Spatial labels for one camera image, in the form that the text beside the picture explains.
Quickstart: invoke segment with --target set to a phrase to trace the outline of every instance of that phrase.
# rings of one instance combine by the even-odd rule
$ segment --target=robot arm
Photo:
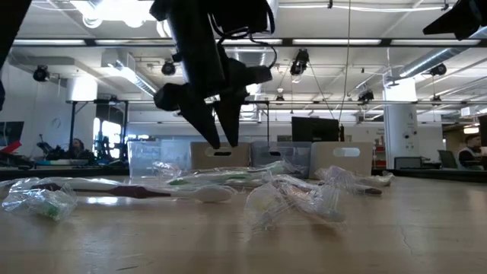
[[[177,48],[173,60],[181,62],[186,80],[182,85],[165,84],[154,96],[155,105],[166,111],[180,110],[213,148],[219,148],[212,115],[215,110],[228,142],[237,146],[240,107],[249,95],[246,86],[272,80],[270,69],[275,61],[269,67],[247,68],[242,62],[228,58],[222,43],[247,36],[253,41],[254,33],[267,30],[268,16],[273,33],[274,18],[269,4],[266,0],[240,4],[228,0],[155,0],[150,13],[158,21],[168,21]],[[217,43],[213,30],[221,37]],[[217,94],[219,102],[209,105],[205,102]]]

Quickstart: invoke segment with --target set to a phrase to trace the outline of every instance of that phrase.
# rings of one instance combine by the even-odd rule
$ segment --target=cardboard box
[[[241,142],[232,148],[223,142],[215,150],[207,142],[191,143],[191,168],[210,169],[216,167],[248,167],[250,162],[250,143]]]
[[[373,150],[372,142],[315,142],[311,146],[310,179],[319,179],[315,172],[332,165],[370,176]]]

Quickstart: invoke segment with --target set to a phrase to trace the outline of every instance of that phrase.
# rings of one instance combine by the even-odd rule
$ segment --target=table surface
[[[246,196],[81,198],[64,222],[0,211],[0,273],[485,273],[487,189],[397,178],[340,197],[346,226],[290,214],[248,240]]]

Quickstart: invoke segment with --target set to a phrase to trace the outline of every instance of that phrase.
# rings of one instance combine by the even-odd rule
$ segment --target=chair
[[[421,157],[395,157],[394,169],[419,169],[423,166],[422,162]]]
[[[455,159],[453,152],[438,150],[438,153],[440,154],[441,166],[443,168],[458,169],[457,159]]]

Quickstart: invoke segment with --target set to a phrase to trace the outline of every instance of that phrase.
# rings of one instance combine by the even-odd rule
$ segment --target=clear plastic bin
[[[129,142],[131,179],[155,179],[154,162],[176,164],[181,170],[191,168],[190,141]]]
[[[252,167],[280,161],[291,163],[301,174],[296,177],[307,178],[310,170],[311,142],[270,142],[255,141],[250,144]]]

